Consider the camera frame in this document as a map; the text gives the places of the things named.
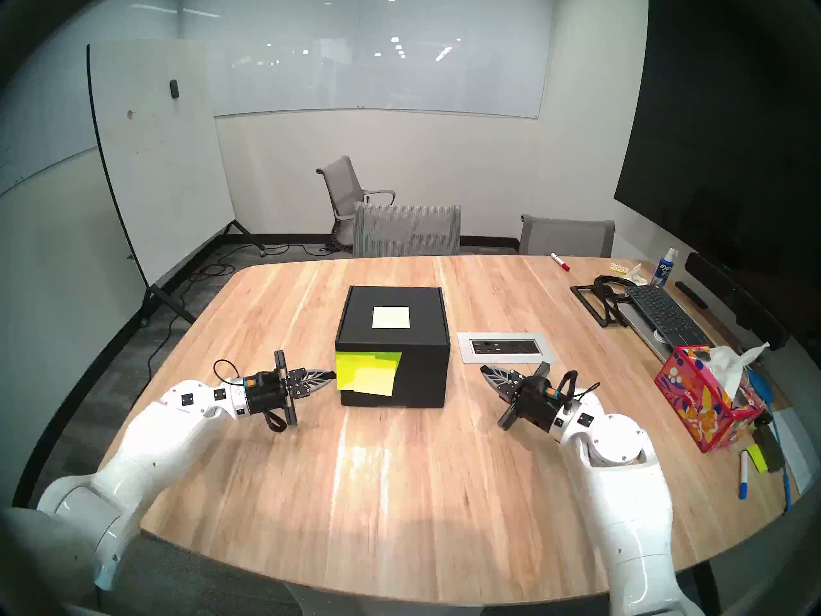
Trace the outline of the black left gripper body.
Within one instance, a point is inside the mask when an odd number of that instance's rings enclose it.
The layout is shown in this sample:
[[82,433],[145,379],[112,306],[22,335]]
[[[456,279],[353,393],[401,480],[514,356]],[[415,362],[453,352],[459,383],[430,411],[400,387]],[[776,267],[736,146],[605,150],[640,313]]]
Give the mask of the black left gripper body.
[[275,367],[246,376],[246,402],[251,415],[263,414],[268,428],[289,428],[298,424],[289,370],[283,350],[274,353]]

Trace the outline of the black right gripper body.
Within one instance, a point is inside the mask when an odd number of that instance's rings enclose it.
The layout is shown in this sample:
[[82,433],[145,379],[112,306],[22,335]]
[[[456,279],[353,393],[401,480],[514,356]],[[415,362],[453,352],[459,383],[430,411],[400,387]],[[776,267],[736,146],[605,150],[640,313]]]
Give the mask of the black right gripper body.
[[502,430],[510,430],[518,420],[529,421],[541,430],[550,430],[557,416],[557,391],[548,378],[550,368],[542,362],[535,373],[525,377],[497,421]]

